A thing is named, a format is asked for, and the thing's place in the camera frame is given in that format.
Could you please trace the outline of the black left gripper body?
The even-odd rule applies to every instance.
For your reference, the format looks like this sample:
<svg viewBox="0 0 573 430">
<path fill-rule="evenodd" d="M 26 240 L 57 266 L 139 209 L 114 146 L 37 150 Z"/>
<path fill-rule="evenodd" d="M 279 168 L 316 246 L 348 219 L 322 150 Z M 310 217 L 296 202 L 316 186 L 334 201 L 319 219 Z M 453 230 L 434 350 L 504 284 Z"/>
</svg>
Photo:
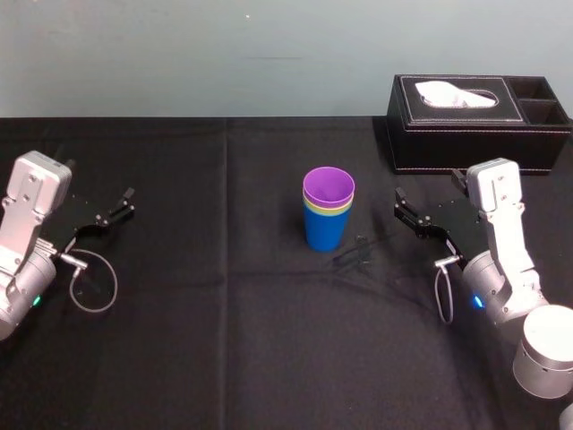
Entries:
<svg viewBox="0 0 573 430">
<path fill-rule="evenodd" d="M 110 218 L 94 202 L 78 194 L 65 197 L 62 205 L 44 222 L 40 238 L 62 254 L 78 239 L 104 232 L 111 226 Z"/>
</svg>

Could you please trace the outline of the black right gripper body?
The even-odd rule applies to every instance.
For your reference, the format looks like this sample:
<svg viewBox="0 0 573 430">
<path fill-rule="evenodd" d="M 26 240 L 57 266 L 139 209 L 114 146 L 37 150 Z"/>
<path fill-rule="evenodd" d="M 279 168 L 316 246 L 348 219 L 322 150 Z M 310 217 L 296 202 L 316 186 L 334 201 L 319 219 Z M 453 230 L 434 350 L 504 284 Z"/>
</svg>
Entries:
<svg viewBox="0 0 573 430">
<path fill-rule="evenodd" d="M 417 236 L 436 239 L 450 254 L 458 255 L 463 270 L 477 255 L 487 250 L 487 237 L 478 211 L 468 199 L 438 203 L 423 210 Z"/>
</svg>

